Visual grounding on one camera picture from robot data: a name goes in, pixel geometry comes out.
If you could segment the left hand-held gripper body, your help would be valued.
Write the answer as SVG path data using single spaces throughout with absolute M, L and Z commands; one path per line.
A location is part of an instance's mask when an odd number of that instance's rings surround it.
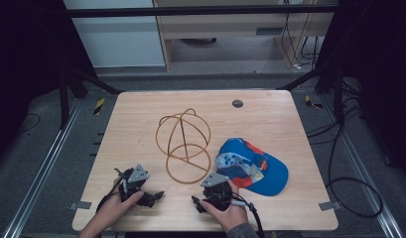
M 141 189 L 141 186 L 149 178 L 148 173 L 141 165 L 137 165 L 135 168 L 121 172 L 115 169 L 120 177 L 119 193 L 121 201 L 126 201 L 132 194 Z

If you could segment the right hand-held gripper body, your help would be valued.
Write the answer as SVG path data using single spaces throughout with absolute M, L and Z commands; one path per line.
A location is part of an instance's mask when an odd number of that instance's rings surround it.
M 207 201 L 220 211 L 228 208 L 231 203 L 232 190 L 227 176 L 211 173 L 203 180 L 201 186 L 205 196 L 204 201 Z

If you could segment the person's right hand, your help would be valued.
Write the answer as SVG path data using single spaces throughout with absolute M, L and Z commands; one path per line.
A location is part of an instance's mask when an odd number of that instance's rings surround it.
M 201 200 L 200 205 L 205 211 L 214 217 L 225 233 L 233 228 L 248 222 L 247 211 L 244 207 L 230 204 L 224 211 L 216 209 L 212 204 Z

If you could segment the person's left hand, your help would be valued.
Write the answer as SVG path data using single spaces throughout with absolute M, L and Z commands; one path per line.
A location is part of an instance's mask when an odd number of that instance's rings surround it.
M 140 200 L 143 194 L 143 191 L 137 191 L 125 201 L 122 201 L 119 195 L 112 195 L 90 220 L 89 225 L 95 232 L 102 232 L 117 222 L 130 210 Z

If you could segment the blue patterned cap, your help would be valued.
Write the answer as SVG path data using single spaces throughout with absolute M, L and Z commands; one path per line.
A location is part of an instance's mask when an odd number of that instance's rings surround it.
M 286 186 L 288 168 L 270 154 L 242 138 L 230 138 L 215 158 L 216 172 L 229 177 L 239 188 L 274 196 Z

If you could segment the yellow black hazard tape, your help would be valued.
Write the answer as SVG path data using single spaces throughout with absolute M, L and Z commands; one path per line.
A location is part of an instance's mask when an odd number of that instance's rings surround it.
M 93 115 L 98 115 L 101 111 L 101 108 L 105 102 L 105 98 L 99 98 L 96 102 L 96 105 L 93 110 Z
M 324 108 L 321 103 L 314 103 L 309 95 L 305 95 L 305 104 L 317 109 Z

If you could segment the black metal stand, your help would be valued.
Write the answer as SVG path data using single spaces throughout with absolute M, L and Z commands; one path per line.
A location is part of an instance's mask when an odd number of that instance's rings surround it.
M 320 79 L 317 82 L 315 90 L 319 94 L 324 94 L 328 92 L 331 88 L 334 89 L 334 116 L 337 122 L 343 126 L 344 116 L 342 109 L 342 71 L 340 67 L 335 63 L 324 63 L 317 66 L 315 69 L 303 74 L 296 80 L 277 87 L 277 90 L 288 90 L 291 91 L 298 85 L 303 84 L 309 79 L 318 76 Z
M 120 89 L 110 86 L 109 84 L 99 80 L 96 76 L 92 76 L 91 74 L 88 74 L 75 67 L 66 67 L 62 70 L 59 76 L 61 129 L 68 123 L 69 119 L 68 92 L 71 91 L 75 98 L 85 98 L 88 91 L 82 83 L 84 80 L 94 84 L 108 93 L 121 93 Z

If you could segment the white cabinet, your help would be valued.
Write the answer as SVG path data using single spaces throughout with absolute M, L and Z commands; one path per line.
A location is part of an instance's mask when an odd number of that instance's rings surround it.
M 152 8 L 152 0 L 64 0 L 68 10 Z M 155 17 L 73 18 L 95 68 L 164 66 Z

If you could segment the black curtain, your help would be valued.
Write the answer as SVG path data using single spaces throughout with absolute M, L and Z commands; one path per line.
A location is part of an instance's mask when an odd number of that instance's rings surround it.
M 318 64 L 341 63 L 390 160 L 406 175 L 406 0 L 338 0 Z
M 0 0 L 0 162 L 27 117 L 30 102 L 59 87 L 31 11 L 61 11 L 64 0 Z

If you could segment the light wooden desk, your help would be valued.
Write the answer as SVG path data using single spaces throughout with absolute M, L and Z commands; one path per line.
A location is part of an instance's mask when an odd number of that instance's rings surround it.
M 152 0 L 156 7 L 243 6 L 243 5 L 326 5 L 338 0 Z M 332 13 L 237 14 L 159 16 L 159 32 L 165 59 L 168 45 L 178 39 L 221 37 L 272 37 L 287 67 L 302 63 L 303 42 L 327 34 Z

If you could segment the grey table edge bracket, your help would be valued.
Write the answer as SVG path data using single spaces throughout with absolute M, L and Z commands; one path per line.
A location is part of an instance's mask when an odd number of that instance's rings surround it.
M 71 202 L 68 206 L 70 210 L 77 210 L 77 209 L 90 209 L 92 203 L 89 201 L 78 201 L 78 202 Z
M 319 204 L 321 211 L 341 209 L 341 204 L 338 201 L 327 201 Z

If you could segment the aluminium floor rail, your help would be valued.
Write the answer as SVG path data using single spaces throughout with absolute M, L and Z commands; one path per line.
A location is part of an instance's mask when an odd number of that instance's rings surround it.
M 406 238 L 395 214 L 390 209 L 386 194 L 375 176 L 379 169 L 386 169 L 390 176 L 393 171 L 386 167 L 379 146 L 369 130 L 363 113 L 355 100 L 348 102 L 344 117 L 344 129 L 338 136 L 333 153 L 332 178 L 356 178 L 373 186 L 380 194 L 377 196 L 369 187 L 356 181 L 334 182 L 333 187 L 344 204 L 356 214 L 374 214 L 379 210 L 382 200 L 382 211 L 375 217 L 386 238 Z
M 58 160 L 60 152 L 68 138 L 71 128 L 77 118 L 82 99 L 75 99 L 69 110 L 68 119 L 56 135 L 49 148 L 44 161 L 42 162 L 34 180 L 32 181 L 24 199 L 22 200 L 16 214 L 6 227 L 2 238 L 19 238 L 23 231 L 37 200 L 46 184 L 49 175 Z

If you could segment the black frame crossbar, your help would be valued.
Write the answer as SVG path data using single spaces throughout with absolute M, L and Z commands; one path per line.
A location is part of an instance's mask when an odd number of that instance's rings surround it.
M 248 6 L 195 6 L 124 9 L 76 9 L 62 11 L 71 18 L 148 17 L 236 14 L 330 13 L 338 4 L 326 5 L 248 5 Z

